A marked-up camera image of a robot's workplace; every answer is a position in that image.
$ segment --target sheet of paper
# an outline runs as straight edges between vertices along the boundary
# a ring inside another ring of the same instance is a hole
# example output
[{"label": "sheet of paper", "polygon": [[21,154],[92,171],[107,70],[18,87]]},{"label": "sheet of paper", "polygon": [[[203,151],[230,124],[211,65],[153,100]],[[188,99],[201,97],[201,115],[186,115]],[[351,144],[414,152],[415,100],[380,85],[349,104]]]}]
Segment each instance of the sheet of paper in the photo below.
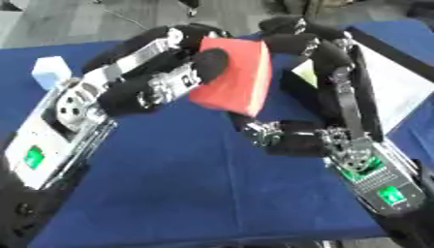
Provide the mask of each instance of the sheet of paper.
[{"label": "sheet of paper", "polygon": [[388,133],[431,95],[434,82],[359,45],[371,76],[383,129]]}]

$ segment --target cable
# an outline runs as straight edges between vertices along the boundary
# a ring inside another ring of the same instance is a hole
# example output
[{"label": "cable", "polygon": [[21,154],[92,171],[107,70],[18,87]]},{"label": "cable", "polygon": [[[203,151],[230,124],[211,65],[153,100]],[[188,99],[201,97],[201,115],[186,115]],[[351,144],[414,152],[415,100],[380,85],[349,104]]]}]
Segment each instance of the cable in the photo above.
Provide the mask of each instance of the cable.
[{"label": "cable", "polygon": [[121,19],[124,19],[124,20],[130,21],[130,22],[133,22],[134,24],[136,24],[137,26],[139,26],[139,27],[140,27],[141,29],[143,29],[143,30],[148,30],[148,28],[146,28],[145,26],[141,25],[138,21],[135,21],[135,20],[133,20],[133,19],[129,19],[129,18],[125,17],[124,15],[121,15],[121,14],[116,13],[116,12],[113,12],[113,11],[109,11],[109,10],[106,9],[106,8],[103,8],[103,11],[105,11],[105,12],[107,12],[107,13],[110,13],[110,14],[112,14],[112,15],[114,15],[114,16],[117,16],[117,17],[119,17],[119,18],[121,18]]}]

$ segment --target red block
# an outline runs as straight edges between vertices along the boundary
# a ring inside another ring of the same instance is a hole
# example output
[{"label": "red block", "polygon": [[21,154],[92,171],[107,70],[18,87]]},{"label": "red block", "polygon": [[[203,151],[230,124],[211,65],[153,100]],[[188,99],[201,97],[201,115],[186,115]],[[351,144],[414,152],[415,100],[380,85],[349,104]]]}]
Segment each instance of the red block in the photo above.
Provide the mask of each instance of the red block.
[{"label": "red block", "polygon": [[229,57],[226,71],[190,93],[190,100],[206,108],[225,109],[255,117],[264,106],[271,81],[271,63],[264,42],[204,38],[201,50],[218,47]]}]

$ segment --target small white cube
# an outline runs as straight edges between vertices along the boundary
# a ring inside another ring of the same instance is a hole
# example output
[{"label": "small white cube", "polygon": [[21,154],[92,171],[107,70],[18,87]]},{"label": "small white cube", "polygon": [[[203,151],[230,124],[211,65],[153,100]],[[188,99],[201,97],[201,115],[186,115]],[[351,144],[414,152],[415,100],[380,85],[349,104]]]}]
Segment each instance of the small white cube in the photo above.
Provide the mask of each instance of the small white cube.
[{"label": "small white cube", "polygon": [[60,56],[39,58],[32,71],[33,78],[44,88],[50,90],[57,83],[65,81],[73,73]]}]

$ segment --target blue tablecloth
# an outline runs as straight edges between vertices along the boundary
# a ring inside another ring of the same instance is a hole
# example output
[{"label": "blue tablecloth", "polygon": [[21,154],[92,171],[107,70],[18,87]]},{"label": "blue tablecloth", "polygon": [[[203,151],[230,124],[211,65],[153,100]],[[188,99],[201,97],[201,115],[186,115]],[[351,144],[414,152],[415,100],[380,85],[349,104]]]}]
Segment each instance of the blue tablecloth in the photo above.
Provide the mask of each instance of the blue tablecloth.
[{"label": "blue tablecloth", "polygon": [[[420,22],[357,25],[434,64],[434,35]],[[44,91],[31,78],[38,57],[79,66],[113,43],[0,50],[0,139],[18,128]],[[314,119],[278,90],[288,57],[273,59],[262,120]],[[434,165],[434,97],[391,134]],[[268,156],[226,115],[180,100],[128,116],[91,159],[92,170],[31,247],[193,247],[221,241],[334,239],[383,231],[319,159]]]}]

